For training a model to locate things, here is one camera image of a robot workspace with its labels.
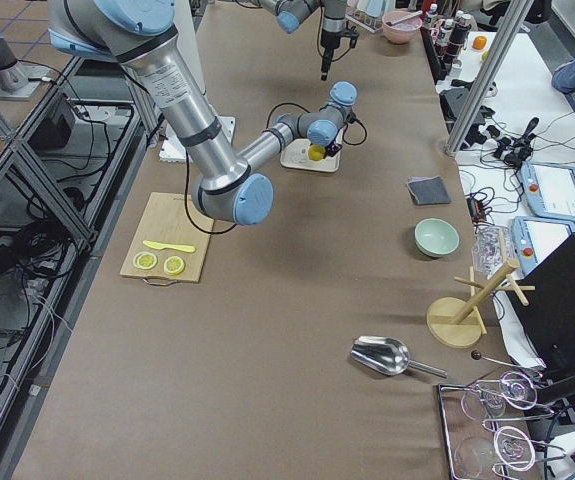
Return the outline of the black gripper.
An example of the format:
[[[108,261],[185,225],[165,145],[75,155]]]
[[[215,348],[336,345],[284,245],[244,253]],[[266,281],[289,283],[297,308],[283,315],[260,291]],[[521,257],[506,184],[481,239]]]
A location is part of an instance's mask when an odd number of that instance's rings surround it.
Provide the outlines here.
[[[349,48],[352,49],[356,46],[359,38],[359,33],[356,28],[349,26],[345,19],[323,19],[322,30],[320,34],[320,46],[323,48],[322,63],[321,63],[321,76],[322,81],[328,79],[333,55],[336,49],[340,47],[343,38],[349,39]]]
[[[347,128],[355,123],[357,120],[355,113],[350,113],[344,123],[338,128],[337,134],[334,139],[325,147],[325,155],[327,157],[334,157],[343,148],[344,134]]]

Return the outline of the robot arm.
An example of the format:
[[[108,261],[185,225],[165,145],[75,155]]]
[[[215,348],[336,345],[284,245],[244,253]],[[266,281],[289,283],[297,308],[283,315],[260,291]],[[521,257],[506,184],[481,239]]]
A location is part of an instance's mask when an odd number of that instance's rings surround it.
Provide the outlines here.
[[[324,155],[335,154],[339,131],[355,118],[357,90],[339,81],[318,111],[278,117],[237,152],[178,49],[174,2],[51,1],[48,9],[57,50],[133,70],[199,168],[191,197],[210,218],[238,225],[262,222],[274,191],[259,168],[300,138]]]
[[[321,52],[321,80],[328,78],[331,65],[336,61],[334,55],[341,47],[341,41],[349,40],[348,51],[356,47],[359,33],[350,27],[346,19],[348,2],[345,0],[293,0],[293,1],[252,1],[273,13],[281,29],[291,34],[316,12],[321,13],[318,46]]]

